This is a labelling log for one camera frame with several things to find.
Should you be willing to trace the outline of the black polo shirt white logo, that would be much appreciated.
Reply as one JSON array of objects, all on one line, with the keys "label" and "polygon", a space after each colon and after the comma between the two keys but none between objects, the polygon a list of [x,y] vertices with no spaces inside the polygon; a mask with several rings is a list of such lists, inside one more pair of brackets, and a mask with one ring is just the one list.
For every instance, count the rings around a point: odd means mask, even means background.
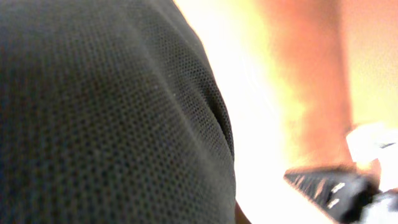
[{"label": "black polo shirt white logo", "polygon": [[228,112],[172,1],[1,2],[2,223],[234,223]]}]

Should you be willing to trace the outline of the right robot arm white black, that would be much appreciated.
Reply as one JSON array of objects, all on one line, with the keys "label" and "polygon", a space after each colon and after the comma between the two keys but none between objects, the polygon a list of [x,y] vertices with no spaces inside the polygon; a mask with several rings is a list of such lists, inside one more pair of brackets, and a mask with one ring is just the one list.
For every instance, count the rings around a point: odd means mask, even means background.
[{"label": "right robot arm white black", "polygon": [[397,128],[362,124],[346,141],[356,168],[375,180],[379,191],[363,208],[358,223],[397,224]]}]

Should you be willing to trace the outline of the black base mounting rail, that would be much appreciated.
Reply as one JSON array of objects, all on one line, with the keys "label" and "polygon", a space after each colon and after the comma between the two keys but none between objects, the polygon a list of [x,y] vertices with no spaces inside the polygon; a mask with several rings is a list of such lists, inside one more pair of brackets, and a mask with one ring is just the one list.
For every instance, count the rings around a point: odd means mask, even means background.
[{"label": "black base mounting rail", "polygon": [[370,176],[339,167],[287,170],[284,180],[338,223],[358,222],[380,192]]}]

